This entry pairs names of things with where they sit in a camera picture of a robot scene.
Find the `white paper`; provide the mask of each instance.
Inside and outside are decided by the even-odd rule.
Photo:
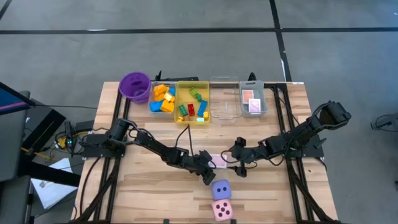
[[[72,172],[68,158],[63,158],[60,161],[52,164],[50,167],[54,169],[62,169],[67,172]],[[53,182],[31,179],[33,186],[39,195],[40,201],[44,209],[48,209],[61,201],[65,196],[76,190],[77,187],[71,187],[62,184],[55,184]]]

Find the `gray container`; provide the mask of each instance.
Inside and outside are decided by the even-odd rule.
[[[242,90],[253,90],[254,99],[260,99],[260,113],[250,113],[249,105],[243,103]],[[268,111],[266,96],[264,94],[264,82],[262,81],[244,81],[239,82],[239,94],[241,95],[241,108],[242,115],[245,118],[258,118],[264,115]]]

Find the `card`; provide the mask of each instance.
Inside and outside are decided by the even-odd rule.
[[[260,113],[261,112],[261,100],[260,99],[249,99],[249,112]]]
[[[253,90],[242,90],[243,103],[249,103],[249,99],[254,98]]]
[[[221,158],[220,154],[210,154],[212,157],[212,160],[214,164],[216,164],[216,168],[226,168],[227,163]],[[209,167],[214,168],[214,165],[212,162],[208,163]]]

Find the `clear plastic container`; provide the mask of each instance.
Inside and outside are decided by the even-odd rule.
[[[197,121],[197,118],[202,118],[198,116],[198,110],[200,107],[200,102],[195,99],[189,92],[189,89],[194,87],[196,91],[201,94],[202,100],[207,101],[207,107],[205,111],[209,114],[208,119],[205,119],[204,122]],[[209,82],[208,81],[178,81],[175,88],[175,113],[174,113],[174,121],[177,124],[191,124],[191,125],[204,125],[208,124],[210,121],[210,93],[209,93]],[[193,108],[195,110],[194,116],[187,116],[189,120],[187,121],[178,121],[178,117],[182,116],[179,110],[180,105],[184,105],[185,109],[188,111],[188,104],[193,104]]]
[[[149,100],[148,100],[148,111],[156,116],[171,116],[172,117],[172,115],[175,111],[175,104],[174,104],[174,111],[172,111],[170,113],[163,112],[163,111],[153,112],[152,110],[150,110],[150,103],[155,102],[154,87],[157,85],[161,85],[161,84],[164,84],[165,86],[170,87],[170,88],[175,88],[176,82],[162,82],[162,81],[153,81],[152,82],[152,89],[151,89],[151,93],[150,93]]]
[[[242,116],[238,77],[210,78],[210,114],[213,123],[235,123]]]
[[[260,106],[259,113],[249,112],[249,105],[247,103],[243,103],[242,90],[253,90],[254,99],[260,99],[261,106]],[[264,82],[263,81],[239,82],[239,94],[241,95],[242,115],[245,118],[261,117],[268,111],[266,96],[264,94]]]

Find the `red lego brick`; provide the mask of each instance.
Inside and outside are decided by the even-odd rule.
[[[195,110],[193,109],[193,104],[188,105],[188,113],[189,113],[189,116],[195,115]]]

